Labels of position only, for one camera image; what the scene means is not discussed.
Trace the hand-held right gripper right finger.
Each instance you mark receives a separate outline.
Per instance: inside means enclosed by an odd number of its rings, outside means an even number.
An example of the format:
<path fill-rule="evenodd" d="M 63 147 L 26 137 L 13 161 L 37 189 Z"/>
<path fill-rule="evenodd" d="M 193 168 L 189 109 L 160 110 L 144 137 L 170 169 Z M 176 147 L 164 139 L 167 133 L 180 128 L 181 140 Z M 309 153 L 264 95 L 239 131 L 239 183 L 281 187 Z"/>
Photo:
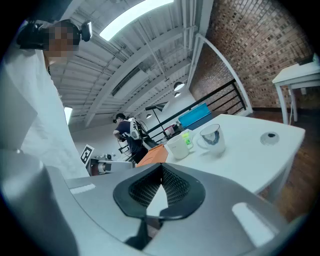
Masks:
<path fill-rule="evenodd" d="M 201 206 L 184 219 L 165 221 L 143 252 L 152 256 L 237 256 L 266 244 L 288 222 L 270 202 L 235 181 L 170 164 L 200 181 Z"/>

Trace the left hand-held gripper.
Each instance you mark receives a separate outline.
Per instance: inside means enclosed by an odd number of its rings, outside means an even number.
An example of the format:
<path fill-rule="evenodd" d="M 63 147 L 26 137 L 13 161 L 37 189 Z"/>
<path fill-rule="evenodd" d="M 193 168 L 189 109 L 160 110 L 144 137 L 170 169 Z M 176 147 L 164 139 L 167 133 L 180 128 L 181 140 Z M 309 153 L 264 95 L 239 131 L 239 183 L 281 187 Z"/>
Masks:
<path fill-rule="evenodd" d="M 80 154 L 80 159 L 90 176 L 111 174 L 118 171 L 130 170 L 135 167 L 135 164 L 131 161 L 113 161 L 99 157 L 94 158 L 92 157 L 93 152 L 94 148 L 87 144 Z"/>

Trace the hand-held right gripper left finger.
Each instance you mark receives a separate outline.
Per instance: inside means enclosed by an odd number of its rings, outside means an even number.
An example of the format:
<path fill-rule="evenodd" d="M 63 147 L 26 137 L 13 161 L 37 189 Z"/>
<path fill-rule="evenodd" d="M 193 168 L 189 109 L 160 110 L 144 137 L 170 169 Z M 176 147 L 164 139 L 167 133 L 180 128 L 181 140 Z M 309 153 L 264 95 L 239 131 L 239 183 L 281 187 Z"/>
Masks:
<path fill-rule="evenodd" d="M 66 235 L 57 232 L 58 256 L 161 256 L 163 244 L 154 238 L 142 249 L 138 242 L 141 220 L 126 216 L 116 204 L 116 186 L 155 164 L 111 174 L 65 180 L 61 172 L 48 167 L 52 196 L 57 203 Z"/>

